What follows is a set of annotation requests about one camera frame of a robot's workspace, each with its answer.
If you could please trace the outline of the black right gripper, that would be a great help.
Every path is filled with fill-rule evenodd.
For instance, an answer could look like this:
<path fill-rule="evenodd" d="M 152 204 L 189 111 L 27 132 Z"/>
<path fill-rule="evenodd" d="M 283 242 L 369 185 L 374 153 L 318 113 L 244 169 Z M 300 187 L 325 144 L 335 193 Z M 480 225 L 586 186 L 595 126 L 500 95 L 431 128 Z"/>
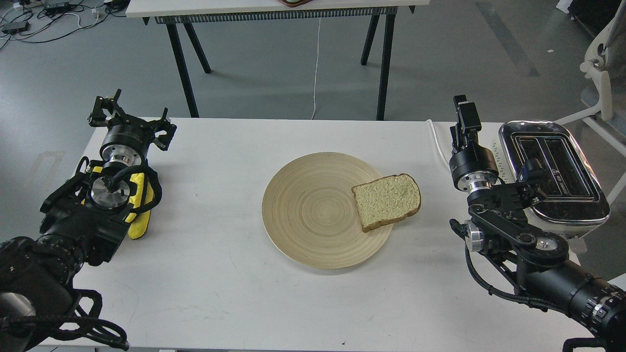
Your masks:
<path fill-rule="evenodd" d="M 453 98 L 458 122 L 451 127 L 452 158 L 449 168 L 452 183 L 464 192 L 491 189 L 499 173 L 494 156 L 478 142 L 481 121 L 474 102 L 468 102 L 465 94 Z"/>

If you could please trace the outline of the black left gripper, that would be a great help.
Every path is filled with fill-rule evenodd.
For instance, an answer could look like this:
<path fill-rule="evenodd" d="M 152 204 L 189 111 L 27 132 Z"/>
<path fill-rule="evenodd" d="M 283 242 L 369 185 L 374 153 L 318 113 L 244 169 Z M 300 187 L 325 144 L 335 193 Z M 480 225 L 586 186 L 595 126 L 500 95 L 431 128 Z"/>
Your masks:
<path fill-rule="evenodd" d="M 168 109 L 163 110 L 161 118 L 152 121 L 124 116 L 118 104 L 121 92 L 121 89 L 117 89 L 112 97 L 97 96 L 88 116 L 88 124 L 91 127 L 108 128 L 100 149 L 105 167 L 145 165 L 149 146 L 153 143 L 167 151 L 177 126 L 167 117 Z"/>

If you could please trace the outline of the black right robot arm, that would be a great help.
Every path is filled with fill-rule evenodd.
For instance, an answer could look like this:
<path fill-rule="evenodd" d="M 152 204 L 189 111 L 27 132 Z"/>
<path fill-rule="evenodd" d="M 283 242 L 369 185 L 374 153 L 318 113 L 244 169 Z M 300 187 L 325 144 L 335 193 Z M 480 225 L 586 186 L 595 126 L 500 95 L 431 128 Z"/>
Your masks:
<path fill-rule="evenodd" d="M 490 149 L 479 145 L 474 103 L 453 98 L 449 161 L 456 189 L 468 194 L 470 219 L 450 220 L 465 239 L 472 278 L 489 294 L 531 308 L 556 310 L 592 338 L 562 350 L 625 350 L 625 292 L 569 259 L 570 243 L 604 223 L 606 196 L 568 129 L 555 122 L 512 121 Z"/>

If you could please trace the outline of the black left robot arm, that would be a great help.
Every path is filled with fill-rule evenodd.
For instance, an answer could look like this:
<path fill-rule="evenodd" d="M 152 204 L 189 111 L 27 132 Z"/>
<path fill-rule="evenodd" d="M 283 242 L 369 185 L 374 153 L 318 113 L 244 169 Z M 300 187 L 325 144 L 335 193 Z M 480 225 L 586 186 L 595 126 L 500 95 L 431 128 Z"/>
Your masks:
<path fill-rule="evenodd" d="M 85 264 L 111 261 L 124 238 L 145 234 L 163 194 L 147 152 L 152 144 L 168 150 L 177 128 L 166 111 L 151 121 L 125 113 L 120 94 L 96 98 L 88 123 L 107 129 L 100 159 L 83 157 L 85 170 L 45 199 L 41 236 L 1 245 L 3 352 L 25 352 L 48 338 L 129 348 L 125 330 L 100 318 L 101 294 L 74 287 L 73 279 Z"/>

